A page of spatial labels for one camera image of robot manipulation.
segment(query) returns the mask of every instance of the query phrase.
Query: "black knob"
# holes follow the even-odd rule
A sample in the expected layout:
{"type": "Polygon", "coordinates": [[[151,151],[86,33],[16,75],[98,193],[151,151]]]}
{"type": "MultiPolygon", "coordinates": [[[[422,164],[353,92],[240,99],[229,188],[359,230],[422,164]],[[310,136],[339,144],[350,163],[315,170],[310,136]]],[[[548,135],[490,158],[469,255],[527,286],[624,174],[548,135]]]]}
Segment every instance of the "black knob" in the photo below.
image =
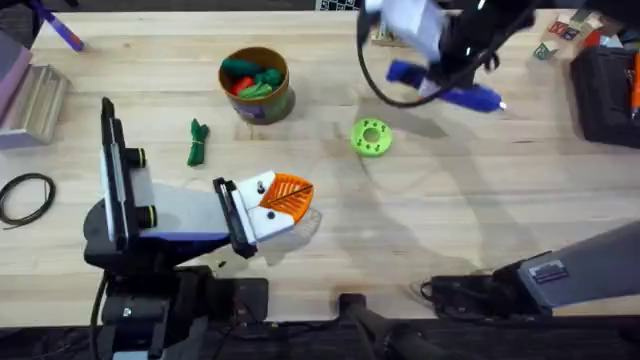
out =
{"type": "Polygon", "coordinates": [[[140,206],[136,208],[136,221],[140,229],[150,229],[158,226],[158,212],[155,206],[140,206]]]}
{"type": "Polygon", "coordinates": [[[129,167],[133,169],[142,169],[147,166],[147,155],[143,148],[125,149],[124,157],[129,167]]]}

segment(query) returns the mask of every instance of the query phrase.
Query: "wooden table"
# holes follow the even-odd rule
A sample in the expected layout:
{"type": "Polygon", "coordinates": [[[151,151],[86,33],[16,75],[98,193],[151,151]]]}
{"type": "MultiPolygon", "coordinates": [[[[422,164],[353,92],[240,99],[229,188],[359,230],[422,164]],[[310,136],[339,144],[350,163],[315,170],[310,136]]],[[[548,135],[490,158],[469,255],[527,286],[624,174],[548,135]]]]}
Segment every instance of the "wooden table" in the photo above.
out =
{"type": "MultiPolygon", "coordinates": [[[[72,82],[54,142],[0,153],[0,184],[29,171],[58,185],[41,220],[0,231],[0,326],[86,324],[99,269],[83,260],[82,224],[101,197],[100,98],[109,96],[128,143],[144,147],[154,179],[211,190],[273,169],[316,186],[301,226],[244,261],[229,249],[192,263],[221,276],[266,277],[273,320],[327,319],[342,292],[362,292],[386,316],[431,317],[410,284],[433,275],[492,269],[558,249],[640,216],[640,156],[576,135],[566,61],[531,59],[554,11],[500,51],[501,68],[478,80],[502,93],[504,113],[436,102],[410,112],[385,107],[355,55],[354,13],[60,14],[88,44],[76,54],[44,26],[34,63],[72,82]],[[293,113],[265,127],[243,123],[217,83],[234,50],[271,47],[287,59],[293,113]],[[349,130],[364,115],[394,129],[380,158],[360,159],[349,130]],[[192,118],[208,124],[206,165],[185,165],[192,118]]],[[[383,82],[409,50],[372,48],[383,82]]],[[[406,89],[385,86],[396,96],[406,89]]],[[[40,184],[9,200],[13,213],[42,201],[40,184]]],[[[637,311],[631,299],[578,312],[637,311]]]]}

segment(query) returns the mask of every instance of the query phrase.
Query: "green object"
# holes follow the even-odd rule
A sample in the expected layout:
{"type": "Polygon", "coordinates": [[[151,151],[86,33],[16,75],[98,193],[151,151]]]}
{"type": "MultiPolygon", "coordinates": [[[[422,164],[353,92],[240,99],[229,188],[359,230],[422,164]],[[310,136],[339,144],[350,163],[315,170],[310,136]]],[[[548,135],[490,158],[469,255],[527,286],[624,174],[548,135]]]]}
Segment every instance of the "green object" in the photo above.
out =
{"type": "Polygon", "coordinates": [[[221,67],[227,75],[234,77],[253,77],[263,71],[260,66],[250,61],[229,58],[222,61],[221,67]]]}
{"type": "Polygon", "coordinates": [[[282,74],[276,69],[267,69],[267,71],[257,74],[253,78],[253,82],[256,84],[263,83],[277,87],[282,83],[282,74]]]}
{"type": "Polygon", "coordinates": [[[392,142],[391,128],[378,119],[360,119],[351,128],[351,146],[362,156],[380,156],[392,142]]]}
{"type": "Polygon", "coordinates": [[[238,97],[243,99],[255,99],[267,96],[271,94],[271,91],[273,91],[273,89],[269,84],[256,84],[240,91],[238,93],[238,97]]]}
{"type": "Polygon", "coordinates": [[[204,141],[209,135],[209,127],[200,125],[197,119],[191,121],[191,151],[187,165],[196,166],[204,162],[204,141]]]}

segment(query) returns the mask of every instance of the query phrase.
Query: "cardboard canister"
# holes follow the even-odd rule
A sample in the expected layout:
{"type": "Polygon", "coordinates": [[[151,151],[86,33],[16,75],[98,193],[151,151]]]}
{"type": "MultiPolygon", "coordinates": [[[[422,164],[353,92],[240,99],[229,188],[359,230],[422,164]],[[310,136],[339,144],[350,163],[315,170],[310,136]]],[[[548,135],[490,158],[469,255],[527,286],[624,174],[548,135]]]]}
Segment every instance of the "cardboard canister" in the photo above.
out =
{"type": "Polygon", "coordinates": [[[228,58],[250,61],[264,69],[276,69],[283,76],[282,84],[269,95],[243,99],[233,94],[234,79],[220,68],[220,85],[240,117],[251,124],[267,125],[289,115],[295,103],[295,94],[289,86],[289,69],[282,55],[265,47],[248,47],[234,52],[228,58]]]}

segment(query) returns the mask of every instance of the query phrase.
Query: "black cable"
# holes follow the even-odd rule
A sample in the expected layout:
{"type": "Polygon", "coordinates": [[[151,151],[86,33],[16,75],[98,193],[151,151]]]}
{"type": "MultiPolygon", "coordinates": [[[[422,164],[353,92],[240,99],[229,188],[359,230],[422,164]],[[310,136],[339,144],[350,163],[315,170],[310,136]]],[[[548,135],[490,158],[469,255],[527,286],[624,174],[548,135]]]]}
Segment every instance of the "black cable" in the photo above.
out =
{"type": "Polygon", "coordinates": [[[91,352],[91,358],[93,360],[100,360],[98,355],[98,334],[96,333],[96,327],[98,324],[98,313],[100,312],[100,304],[102,303],[102,296],[107,288],[107,272],[102,272],[102,278],[100,279],[100,285],[98,285],[98,291],[96,292],[96,298],[93,300],[93,308],[91,308],[91,319],[89,321],[89,351],[91,352]]]}
{"type": "Polygon", "coordinates": [[[376,360],[378,357],[376,356],[373,344],[369,339],[369,335],[367,335],[367,330],[365,330],[364,326],[360,323],[360,320],[358,320],[355,316],[349,315],[349,317],[354,322],[354,324],[356,324],[356,329],[358,331],[358,334],[360,335],[360,340],[362,341],[362,345],[365,348],[367,357],[369,358],[369,360],[376,360]]]}
{"type": "MultiPolygon", "coordinates": [[[[511,37],[511,35],[513,35],[516,31],[518,31],[520,26],[527,20],[527,17],[529,16],[529,14],[535,12],[540,2],[541,0],[533,0],[529,5],[529,7],[527,7],[518,16],[518,18],[516,18],[516,20],[505,30],[504,34],[501,37],[495,38],[493,42],[491,42],[491,44],[489,45],[486,51],[484,51],[479,57],[477,57],[464,70],[461,70],[457,74],[454,74],[452,76],[452,79],[445,85],[441,86],[440,89],[438,89],[438,91],[422,99],[419,99],[416,101],[410,101],[410,102],[402,102],[402,101],[397,101],[389,98],[380,90],[380,88],[378,88],[378,85],[376,85],[376,83],[373,81],[373,79],[371,78],[371,74],[369,73],[369,69],[367,68],[367,64],[364,60],[364,55],[362,53],[364,39],[366,39],[364,34],[361,33],[361,31],[363,31],[363,26],[358,26],[358,30],[357,30],[358,41],[357,41],[356,47],[358,50],[358,62],[360,63],[360,69],[362,70],[362,75],[364,75],[364,78],[367,81],[367,84],[369,84],[369,87],[371,88],[371,90],[373,90],[373,92],[387,105],[391,105],[397,108],[413,108],[413,107],[428,104],[433,100],[437,99],[438,97],[440,97],[441,95],[443,95],[444,93],[446,93],[447,91],[453,89],[458,83],[460,83],[461,81],[466,79],[468,76],[473,74],[481,65],[490,63],[492,59],[494,62],[496,62],[496,58],[494,57],[495,52],[498,51],[498,49],[507,41],[507,39],[511,37]]],[[[361,15],[360,17],[358,17],[358,22],[364,21],[364,18],[366,16],[364,15],[365,12],[366,10],[364,9],[364,7],[362,7],[362,9],[360,10],[361,15]]]]}
{"type": "Polygon", "coordinates": [[[222,348],[224,347],[224,343],[227,340],[227,338],[229,337],[229,335],[231,335],[231,333],[233,332],[233,330],[235,330],[235,328],[237,327],[237,325],[232,326],[229,328],[229,331],[227,331],[223,336],[222,339],[220,339],[220,342],[218,343],[218,348],[216,349],[216,352],[213,353],[213,357],[211,358],[211,360],[216,360],[218,358],[218,356],[220,356],[220,353],[222,352],[222,348]]]}
{"type": "Polygon", "coordinates": [[[54,184],[53,180],[48,176],[38,174],[38,173],[28,173],[28,174],[20,175],[17,178],[9,181],[7,185],[5,185],[2,188],[2,190],[0,190],[0,221],[11,226],[9,228],[5,228],[4,230],[15,229],[38,220],[42,215],[44,215],[44,213],[47,212],[47,210],[49,210],[49,208],[53,204],[53,199],[55,199],[55,197],[56,197],[56,185],[54,184]],[[9,193],[11,192],[11,190],[13,190],[18,185],[22,184],[27,180],[42,180],[45,182],[44,204],[42,204],[42,206],[36,211],[34,211],[33,213],[21,219],[11,219],[5,214],[4,202],[7,198],[7,195],[9,195],[9,193]],[[49,185],[49,195],[47,195],[47,185],[49,185]]]}

